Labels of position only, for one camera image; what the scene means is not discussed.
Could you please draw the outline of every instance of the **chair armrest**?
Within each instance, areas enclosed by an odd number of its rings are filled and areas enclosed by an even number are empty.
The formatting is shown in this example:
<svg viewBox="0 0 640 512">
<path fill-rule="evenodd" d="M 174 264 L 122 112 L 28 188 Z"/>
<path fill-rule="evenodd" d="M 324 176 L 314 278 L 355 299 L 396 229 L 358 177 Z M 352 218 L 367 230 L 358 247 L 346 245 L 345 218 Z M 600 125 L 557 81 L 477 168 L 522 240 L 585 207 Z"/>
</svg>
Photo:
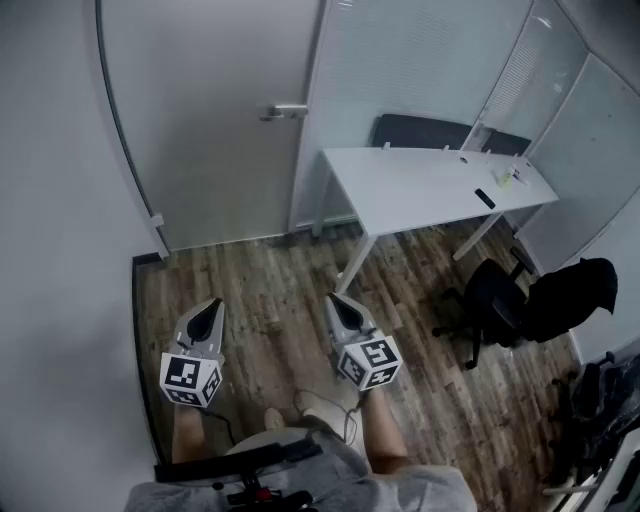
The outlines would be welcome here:
<svg viewBox="0 0 640 512">
<path fill-rule="evenodd" d="M 491 302 L 491 306 L 509 327 L 511 327 L 514 331 L 518 329 L 518 320 L 504 302 L 502 302 L 498 297 L 494 297 L 493 301 Z"/>
<path fill-rule="evenodd" d="M 526 270 L 527 272 L 529 272 L 529 274 L 534 273 L 535 267 L 533 266 L 533 262 L 531 261 L 529 256 L 527 256 L 524 252 L 522 252 L 517 247 L 511 248 L 511 254 L 513 254 L 515 258 L 518 260 L 518 264 L 511 271 L 511 274 L 509 275 L 511 279 L 515 281 L 516 278 L 522 273 L 523 270 Z"/>
</svg>

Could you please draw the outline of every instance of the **white cube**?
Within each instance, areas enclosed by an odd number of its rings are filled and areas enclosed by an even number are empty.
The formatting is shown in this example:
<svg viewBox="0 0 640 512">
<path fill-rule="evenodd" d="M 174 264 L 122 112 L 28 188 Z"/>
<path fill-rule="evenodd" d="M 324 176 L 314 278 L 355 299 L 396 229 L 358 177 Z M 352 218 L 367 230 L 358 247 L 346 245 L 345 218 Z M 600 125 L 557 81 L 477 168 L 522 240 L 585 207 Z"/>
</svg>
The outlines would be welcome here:
<svg viewBox="0 0 640 512">
<path fill-rule="evenodd" d="M 199 359 L 163 352 L 160 387 L 176 404 L 206 407 L 222 382 L 216 359 Z"/>
<path fill-rule="evenodd" d="M 388 384 L 402 366 L 402 356 L 393 337 L 345 343 L 338 370 L 360 391 Z"/>
</svg>

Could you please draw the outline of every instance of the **black office chair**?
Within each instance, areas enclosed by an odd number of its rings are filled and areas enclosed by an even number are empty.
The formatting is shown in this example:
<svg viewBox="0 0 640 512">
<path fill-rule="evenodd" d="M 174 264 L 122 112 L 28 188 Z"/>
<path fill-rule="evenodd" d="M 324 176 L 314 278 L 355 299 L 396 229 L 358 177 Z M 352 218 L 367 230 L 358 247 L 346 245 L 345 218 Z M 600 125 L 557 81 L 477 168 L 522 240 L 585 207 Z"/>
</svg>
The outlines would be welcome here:
<svg viewBox="0 0 640 512">
<path fill-rule="evenodd" d="M 455 299 L 464 309 L 463 321 L 453 327 L 436 327 L 438 337 L 449 332 L 473 329 L 473 358 L 467 369 L 478 364 L 481 342 L 497 342 L 510 347 L 519 339 L 542 343 L 584 322 L 602 307 L 613 314 L 618 292 L 618 277 L 610 261 L 603 258 L 581 259 L 541 277 L 529 289 L 529 298 L 515 280 L 527 270 L 533 273 L 531 260 L 518 248 L 511 254 L 518 264 L 507 274 L 488 259 L 476 269 L 464 296 L 449 288 L 443 299 Z"/>
</svg>

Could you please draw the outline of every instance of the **door handle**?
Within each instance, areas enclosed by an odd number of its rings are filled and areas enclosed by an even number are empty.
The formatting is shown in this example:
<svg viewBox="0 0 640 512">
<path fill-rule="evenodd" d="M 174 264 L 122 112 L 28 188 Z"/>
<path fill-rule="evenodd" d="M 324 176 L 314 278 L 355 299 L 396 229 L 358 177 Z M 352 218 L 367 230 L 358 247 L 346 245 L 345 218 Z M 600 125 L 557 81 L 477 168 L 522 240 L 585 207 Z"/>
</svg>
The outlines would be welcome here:
<svg viewBox="0 0 640 512">
<path fill-rule="evenodd" d="M 279 104 L 259 107 L 260 121 L 280 121 L 284 119 L 302 119 L 309 113 L 306 105 Z"/>
</svg>

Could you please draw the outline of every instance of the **cable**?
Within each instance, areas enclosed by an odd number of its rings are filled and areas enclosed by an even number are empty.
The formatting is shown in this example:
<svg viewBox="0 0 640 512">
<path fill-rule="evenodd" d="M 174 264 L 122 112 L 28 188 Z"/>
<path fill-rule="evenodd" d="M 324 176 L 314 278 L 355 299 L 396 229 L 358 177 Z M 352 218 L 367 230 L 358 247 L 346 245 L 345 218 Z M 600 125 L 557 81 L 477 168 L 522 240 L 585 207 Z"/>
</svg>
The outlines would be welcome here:
<svg viewBox="0 0 640 512">
<path fill-rule="evenodd" d="M 364 400 L 368 394 L 368 391 L 365 391 L 361 394 L 360 396 L 360 400 L 358 400 L 358 403 L 356 404 L 355 407 L 349 409 L 347 411 L 347 409 L 345 409 L 342 405 L 340 405 L 338 402 L 335 402 L 333 400 L 331 400 L 330 398 L 327 398 L 326 396 L 322 396 L 319 393 L 316 393 L 315 391 L 311 391 L 310 389 L 305 389 L 305 388 L 296 388 L 294 394 L 293 394 L 293 403 L 294 406 L 296 407 L 296 409 L 298 409 L 298 407 L 295 405 L 296 404 L 296 398 L 298 397 L 298 395 L 300 393 L 309 393 L 311 395 L 314 395 L 315 397 L 319 398 L 320 400 L 324 400 L 325 402 L 330 403 L 331 405 L 337 407 L 338 409 L 340 409 L 343 413 L 344 413 L 344 429 L 343 429 L 343 434 L 342 434 L 342 441 L 347 445 L 347 446 L 351 446 L 354 441 L 356 440 L 356 436 L 358 435 L 358 422 L 356 420 L 354 420 L 351 415 L 355 414 L 356 412 L 358 412 L 361 408 L 362 408 L 362 404 L 364 403 Z M 354 425 L 354 431 L 353 431 L 353 437 L 351 438 L 350 441 L 347 440 L 347 433 L 348 433 L 348 429 L 349 429 L 349 420 L 351 420 L 353 422 Z"/>
<path fill-rule="evenodd" d="M 198 410 L 200 411 L 200 414 L 202 414 L 203 416 L 212 416 L 216 419 L 224 421 L 227 424 L 227 434 L 229 434 L 229 441 L 231 441 L 231 444 L 233 446 L 236 445 L 236 440 L 233 437 L 233 432 L 231 432 L 231 422 L 226 417 L 224 417 L 222 414 L 216 414 L 215 412 L 207 411 L 206 409 L 198 409 Z"/>
</svg>

